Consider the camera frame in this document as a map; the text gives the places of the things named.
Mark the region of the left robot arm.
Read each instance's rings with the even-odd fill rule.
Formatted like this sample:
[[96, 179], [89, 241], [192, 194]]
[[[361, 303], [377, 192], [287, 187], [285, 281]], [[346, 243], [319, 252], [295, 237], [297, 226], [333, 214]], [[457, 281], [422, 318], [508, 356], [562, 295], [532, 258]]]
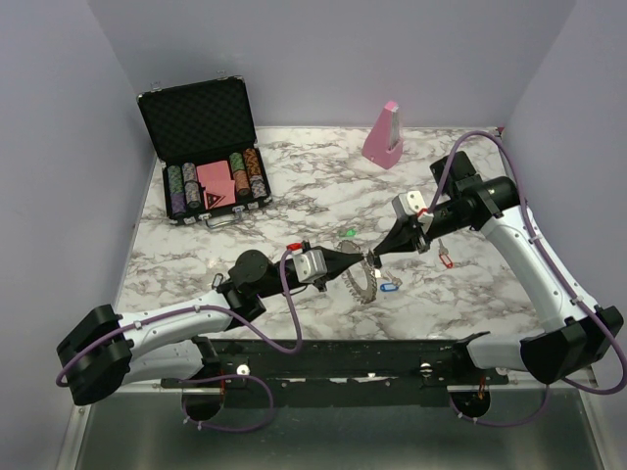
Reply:
[[151, 379], [188, 379], [205, 387], [217, 377], [216, 361], [202, 352], [182, 359], [172, 346], [241, 326], [272, 348], [296, 354], [303, 343], [300, 321], [293, 321], [296, 345], [279, 345], [253, 324], [265, 313], [262, 300], [282, 295], [293, 310], [292, 290], [310, 285], [323, 290], [326, 282], [363, 259], [360, 253], [300, 244], [288, 247], [277, 262], [259, 250], [247, 250], [224, 281], [191, 301], [131, 313], [117, 313], [111, 305], [94, 307], [57, 346], [62, 369], [55, 383], [70, 390], [76, 405], [93, 404], [123, 385]]

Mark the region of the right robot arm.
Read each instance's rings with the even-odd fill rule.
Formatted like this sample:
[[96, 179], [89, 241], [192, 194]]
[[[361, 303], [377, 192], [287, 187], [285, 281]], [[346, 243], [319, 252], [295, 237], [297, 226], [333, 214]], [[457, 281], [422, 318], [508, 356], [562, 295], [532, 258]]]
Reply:
[[451, 359], [453, 376], [475, 382], [486, 369], [530, 373], [552, 384], [602, 359], [624, 324], [614, 306], [602, 307], [555, 256], [531, 213], [523, 213], [514, 182], [499, 176], [483, 180], [464, 152], [452, 168], [439, 160], [430, 169], [443, 182], [448, 201], [429, 211], [419, 191], [402, 193], [392, 206], [396, 222], [371, 258], [426, 252], [431, 243], [458, 230], [480, 232], [501, 254], [538, 314], [541, 332], [531, 336], [478, 333], [460, 343]]

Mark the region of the steel disc with keyrings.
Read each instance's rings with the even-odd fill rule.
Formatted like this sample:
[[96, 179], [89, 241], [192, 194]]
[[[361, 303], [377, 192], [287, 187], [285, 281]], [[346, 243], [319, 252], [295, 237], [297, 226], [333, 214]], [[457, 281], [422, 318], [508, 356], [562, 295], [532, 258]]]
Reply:
[[377, 281], [374, 267], [368, 262], [366, 254], [353, 241], [341, 240], [338, 250], [344, 254], [360, 255], [362, 260], [348, 268], [343, 274], [345, 286], [354, 299], [362, 305], [372, 303], [376, 299]]

